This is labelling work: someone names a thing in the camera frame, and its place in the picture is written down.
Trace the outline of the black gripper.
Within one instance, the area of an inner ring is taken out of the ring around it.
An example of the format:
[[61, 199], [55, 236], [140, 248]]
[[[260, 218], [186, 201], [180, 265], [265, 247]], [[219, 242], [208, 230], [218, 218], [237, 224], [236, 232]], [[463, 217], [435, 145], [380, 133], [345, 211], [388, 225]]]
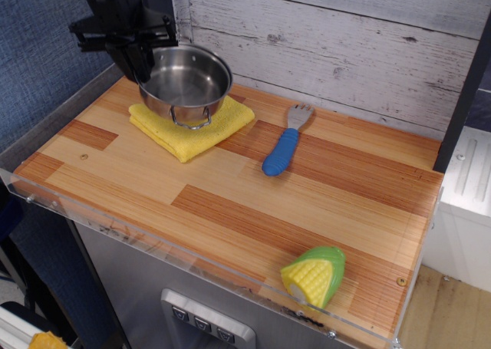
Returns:
[[106, 48], [114, 63], [134, 83], [150, 79], [154, 66], [152, 48], [178, 45], [170, 17], [147, 8], [143, 0], [85, 1], [92, 16], [71, 23], [69, 31], [77, 36], [82, 51]]

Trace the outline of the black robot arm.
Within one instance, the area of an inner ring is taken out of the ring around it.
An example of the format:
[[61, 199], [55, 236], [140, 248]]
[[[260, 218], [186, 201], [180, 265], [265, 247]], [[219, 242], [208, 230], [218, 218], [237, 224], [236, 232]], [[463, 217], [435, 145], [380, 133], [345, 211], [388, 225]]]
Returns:
[[178, 45], [173, 17], [143, 0], [86, 0], [92, 16], [69, 25], [83, 52], [105, 51], [131, 81], [146, 83], [153, 51]]

